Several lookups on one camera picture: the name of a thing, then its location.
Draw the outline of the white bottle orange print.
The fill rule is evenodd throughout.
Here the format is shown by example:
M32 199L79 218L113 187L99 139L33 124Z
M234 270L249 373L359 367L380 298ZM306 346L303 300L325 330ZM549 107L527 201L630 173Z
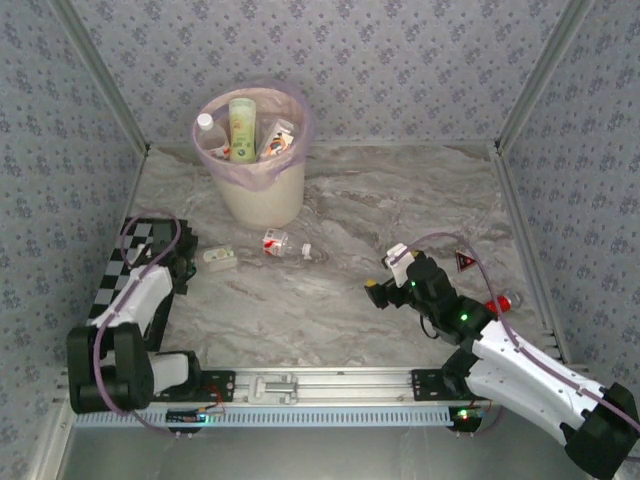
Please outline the white bottle orange print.
M274 120L263 135L258 159L267 160L288 150L294 142L295 134L294 123L281 118Z

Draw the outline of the black grey checkerboard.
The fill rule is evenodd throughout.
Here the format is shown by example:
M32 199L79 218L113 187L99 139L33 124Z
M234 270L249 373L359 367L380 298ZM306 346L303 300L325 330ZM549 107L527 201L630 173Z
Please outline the black grey checkerboard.
M152 223L174 222L171 219L128 217L120 231L116 246L111 254L107 268L102 277L99 289L94 297L93 305L89 312L90 322L99 319L115 303L119 294L125 290L133 269L143 269L152 262ZM140 243L148 244L148 257L140 256L134 265L128 265L124 261L125 250ZM157 304L154 315L144 324L142 338L147 350L158 352L164 337L168 317L176 295L173 291L173 281L170 292Z

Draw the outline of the green tea bottle white cap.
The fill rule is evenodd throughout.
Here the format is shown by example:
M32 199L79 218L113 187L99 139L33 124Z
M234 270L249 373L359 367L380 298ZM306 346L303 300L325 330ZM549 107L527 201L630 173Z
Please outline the green tea bottle white cap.
M231 133L230 161L251 164L256 161L256 103L249 98L235 98L229 103Z

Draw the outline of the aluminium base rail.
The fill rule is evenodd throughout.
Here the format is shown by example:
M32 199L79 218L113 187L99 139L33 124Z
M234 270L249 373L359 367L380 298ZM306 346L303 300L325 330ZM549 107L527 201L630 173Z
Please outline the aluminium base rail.
M411 388L410 367L355 367L341 368L248 368L235 369L235 391L233 401L225 404L252 405L248 403L249 382L259 374L291 373L298 379L298 399L294 405L304 404L395 404L415 403ZM154 396L173 386L165 379L166 369L161 368L154 386L154 394L147 402L151 404L192 404L153 402ZM495 403L535 401L547 405L557 398L565 402L584 398L583 392L590 390L601 394L602 386L578 373L553 364L545 371L535 364L524 361L512 367L500 367L478 361L472 368L467 384L479 395L479 401ZM455 403L460 401L427 401Z

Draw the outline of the aluminium frame post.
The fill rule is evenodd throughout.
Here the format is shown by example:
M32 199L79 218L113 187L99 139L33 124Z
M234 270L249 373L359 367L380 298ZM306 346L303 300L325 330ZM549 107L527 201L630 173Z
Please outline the aluminium frame post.
M513 145L594 3L595 0L566 1L561 15L495 139L494 145L499 155L504 156Z
M70 0L46 1L129 143L137 153L145 156L148 143L75 7Z

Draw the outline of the clear bottle red white label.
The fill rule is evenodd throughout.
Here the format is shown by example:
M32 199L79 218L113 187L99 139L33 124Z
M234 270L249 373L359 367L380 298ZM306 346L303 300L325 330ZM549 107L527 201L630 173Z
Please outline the clear bottle red white label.
M312 245L307 240L281 229L268 229L262 238L267 255L279 258L312 259Z
M196 122L196 139L200 148L213 158L228 160L230 145L225 129L217 124L208 113L200 114Z

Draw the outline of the red bottle clear tip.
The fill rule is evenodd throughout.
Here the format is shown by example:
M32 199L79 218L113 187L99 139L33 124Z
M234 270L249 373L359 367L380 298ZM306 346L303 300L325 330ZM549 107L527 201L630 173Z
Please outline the red bottle clear tip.
M505 291L497 296L497 300L489 300L485 303L485 307L491 312L496 313L498 309L501 309L503 313L510 310L518 309L523 303L522 296L516 291Z

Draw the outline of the aluminium side rail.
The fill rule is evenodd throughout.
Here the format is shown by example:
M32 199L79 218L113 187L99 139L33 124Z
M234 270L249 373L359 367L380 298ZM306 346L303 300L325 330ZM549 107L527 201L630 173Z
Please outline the aluminium side rail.
M565 364L572 364L572 355L557 315L550 288L544 275L542 262L535 245L534 236L519 198L509 164L499 147L490 144L489 153L494 163L498 183L506 203L516 247L523 265L525 278L529 285L532 304L542 325L547 330L550 330L555 338L555 352L559 355L560 361Z

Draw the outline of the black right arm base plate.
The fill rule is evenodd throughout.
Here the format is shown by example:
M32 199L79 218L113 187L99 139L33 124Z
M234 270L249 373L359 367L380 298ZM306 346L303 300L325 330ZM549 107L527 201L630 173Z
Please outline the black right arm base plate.
M474 395L463 377L443 369L414 369L410 373L415 401L464 401Z

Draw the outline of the cream plastic waste bin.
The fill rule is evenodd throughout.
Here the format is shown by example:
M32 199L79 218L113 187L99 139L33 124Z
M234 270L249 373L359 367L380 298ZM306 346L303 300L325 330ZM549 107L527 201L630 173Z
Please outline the cream plastic waste bin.
M270 188L258 192L213 176L233 217L250 228L282 227L294 220L302 208L305 162L285 171Z

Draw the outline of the pink plastic bin liner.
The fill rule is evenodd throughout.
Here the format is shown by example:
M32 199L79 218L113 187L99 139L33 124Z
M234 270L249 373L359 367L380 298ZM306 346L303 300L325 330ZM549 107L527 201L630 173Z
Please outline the pink plastic bin liner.
M230 128L229 103L235 98L249 98L256 103L256 161L237 164L218 159L202 148L200 129L192 126L191 139L201 162L215 176L253 192L270 188L285 171L305 162L315 133L315 118L302 91L275 78L258 78L236 85L208 100L200 109L215 123ZM284 151L265 156L270 132L278 121L293 125L293 140Z

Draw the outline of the grey metal rail bracket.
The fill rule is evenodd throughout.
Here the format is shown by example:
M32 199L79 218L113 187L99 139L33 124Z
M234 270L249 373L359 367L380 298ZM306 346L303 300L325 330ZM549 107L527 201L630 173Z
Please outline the grey metal rail bracket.
M298 379L291 373L259 374L249 382L248 403L252 405L294 405Z

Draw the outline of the small white green container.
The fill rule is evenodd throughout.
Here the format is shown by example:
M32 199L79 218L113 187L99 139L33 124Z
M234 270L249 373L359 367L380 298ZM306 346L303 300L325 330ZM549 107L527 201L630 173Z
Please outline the small white green container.
M238 259L230 245L205 247L201 253L203 266L211 272L234 269Z

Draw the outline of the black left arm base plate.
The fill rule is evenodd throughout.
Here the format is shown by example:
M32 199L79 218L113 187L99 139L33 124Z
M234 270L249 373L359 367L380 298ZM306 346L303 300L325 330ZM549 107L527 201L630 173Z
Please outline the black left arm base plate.
M233 401L236 372L232 370L204 370L194 379L163 390L153 402L207 403Z

